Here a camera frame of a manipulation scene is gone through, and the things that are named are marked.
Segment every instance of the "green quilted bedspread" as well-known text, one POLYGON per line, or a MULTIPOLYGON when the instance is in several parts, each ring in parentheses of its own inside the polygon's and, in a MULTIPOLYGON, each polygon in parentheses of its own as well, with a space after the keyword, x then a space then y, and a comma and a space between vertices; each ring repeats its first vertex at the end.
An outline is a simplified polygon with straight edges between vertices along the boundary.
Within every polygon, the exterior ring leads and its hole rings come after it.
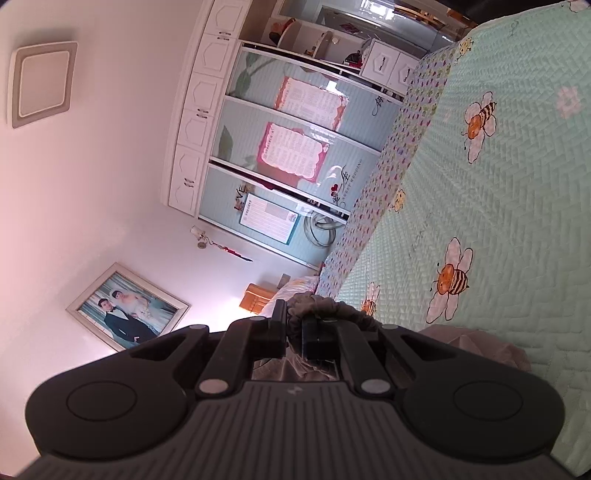
POLYGON ((338 298, 360 307, 374 282, 382 322, 525 349, 564 399, 553 455, 578 475, 591 468, 591 8, 562 2, 469 37, 338 298))

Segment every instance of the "bride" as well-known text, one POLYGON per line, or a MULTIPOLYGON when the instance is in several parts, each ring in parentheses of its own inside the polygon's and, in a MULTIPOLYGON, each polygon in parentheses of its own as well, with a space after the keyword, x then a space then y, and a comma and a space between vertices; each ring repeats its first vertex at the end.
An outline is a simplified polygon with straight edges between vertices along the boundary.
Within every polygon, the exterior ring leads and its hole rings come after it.
POLYGON ((162 309, 150 305, 150 301, 138 293, 129 290, 113 290, 111 297, 115 304, 128 315, 148 324, 157 333, 162 332, 170 318, 165 318, 162 309))

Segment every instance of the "gray ribbed surface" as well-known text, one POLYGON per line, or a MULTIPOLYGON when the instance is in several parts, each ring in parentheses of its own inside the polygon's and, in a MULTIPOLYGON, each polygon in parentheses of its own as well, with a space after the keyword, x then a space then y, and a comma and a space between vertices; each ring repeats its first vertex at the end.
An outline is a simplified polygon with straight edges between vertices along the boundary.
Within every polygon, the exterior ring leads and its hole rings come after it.
POLYGON ((559 480, 549 458, 472 465, 419 442, 386 402, 355 397, 342 382, 247 382, 231 398, 204 401, 177 435, 109 463, 50 456, 22 480, 559 480))

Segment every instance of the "metal screw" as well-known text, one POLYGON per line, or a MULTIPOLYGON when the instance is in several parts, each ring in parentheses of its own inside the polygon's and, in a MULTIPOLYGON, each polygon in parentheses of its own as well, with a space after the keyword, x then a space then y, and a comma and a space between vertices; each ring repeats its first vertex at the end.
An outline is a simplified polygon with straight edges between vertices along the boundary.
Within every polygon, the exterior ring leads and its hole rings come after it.
POLYGON ((390 390, 390 384, 379 378, 370 378, 361 384, 361 390, 373 394, 386 393, 390 390))
POLYGON ((211 395, 225 392, 229 388, 228 382, 221 378, 208 378, 199 384, 199 390, 211 395))

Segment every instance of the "cable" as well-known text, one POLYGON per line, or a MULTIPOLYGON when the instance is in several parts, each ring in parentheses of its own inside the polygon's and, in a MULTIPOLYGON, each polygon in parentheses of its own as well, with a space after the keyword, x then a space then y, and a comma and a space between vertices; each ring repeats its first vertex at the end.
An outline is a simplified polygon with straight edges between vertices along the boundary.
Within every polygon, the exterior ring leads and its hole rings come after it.
POLYGON ((310 216, 304 217, 304 233, 308 241, 318 248, 327 248, 331 246, 336 239, 336 229, 341 228, 342 223, 334 222, 321 213, 315 213, 310 216), (314 228, 319 230, 328 230, 329 240, 328 243, 323 243, 314 234, 314 228))

